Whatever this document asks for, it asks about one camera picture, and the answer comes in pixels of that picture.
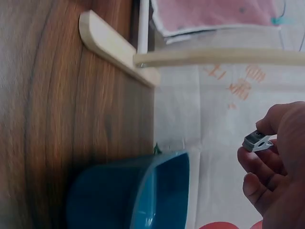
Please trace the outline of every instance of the blue plastic container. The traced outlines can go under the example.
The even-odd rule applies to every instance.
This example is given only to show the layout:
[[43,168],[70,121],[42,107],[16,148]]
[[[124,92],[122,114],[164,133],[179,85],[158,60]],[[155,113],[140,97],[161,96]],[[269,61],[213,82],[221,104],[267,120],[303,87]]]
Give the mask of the blue plastic container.
[[175,152],[85,170],[68,195],[68,228],[184,229],[189,167]]

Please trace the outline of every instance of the pink cloth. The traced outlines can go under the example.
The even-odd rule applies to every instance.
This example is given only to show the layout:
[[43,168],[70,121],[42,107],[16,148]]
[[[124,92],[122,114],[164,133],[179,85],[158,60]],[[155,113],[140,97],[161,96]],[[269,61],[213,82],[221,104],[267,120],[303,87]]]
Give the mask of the pink cloth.
[[155,0],[163,29],[175,32],[194,27],[237,24],[273,26],[273,0]]

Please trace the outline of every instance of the small metal part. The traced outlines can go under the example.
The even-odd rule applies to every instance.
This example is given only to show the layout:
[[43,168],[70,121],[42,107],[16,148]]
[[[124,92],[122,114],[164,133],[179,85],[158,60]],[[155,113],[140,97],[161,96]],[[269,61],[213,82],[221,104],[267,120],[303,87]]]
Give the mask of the small metal part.
[[273,146],[273,143],[269,141],[270,136],[260,133],[255,130],[244,138],[243,147],[249,152],[257,152],[261,150],[269,149]]
[[140,63],[140,64],[137,64],[136,65],[138,68],[146,68],[147,67],[147,64],[145,63]]

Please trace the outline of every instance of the wooden stick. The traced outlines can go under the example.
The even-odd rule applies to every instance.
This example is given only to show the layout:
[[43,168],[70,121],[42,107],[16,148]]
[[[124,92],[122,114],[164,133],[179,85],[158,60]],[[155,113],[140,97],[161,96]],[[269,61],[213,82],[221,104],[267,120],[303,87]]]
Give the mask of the wooden stick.
[[159,85],[158,71],[155,68],[136,68],[132,62],[133,55],[136,54],[135,48],[96,13],[93,11],[82,13],[79,29],[81,39],[89,50],[149,87]]
[[149,52],[133,56],[136,66],[156,67],[184,64],[260,63],[305,65],[305,53],[274,49],[200,49]]

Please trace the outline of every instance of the wooden table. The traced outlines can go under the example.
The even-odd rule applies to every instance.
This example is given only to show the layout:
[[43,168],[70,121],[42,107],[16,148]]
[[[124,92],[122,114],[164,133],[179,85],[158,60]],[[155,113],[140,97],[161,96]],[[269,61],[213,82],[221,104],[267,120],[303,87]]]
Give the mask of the wooden table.
[[1,229],[66,228],[81,171],[152,152],[153,91],[83,46],[89,9],[129,38],[132,0],[0,1]]

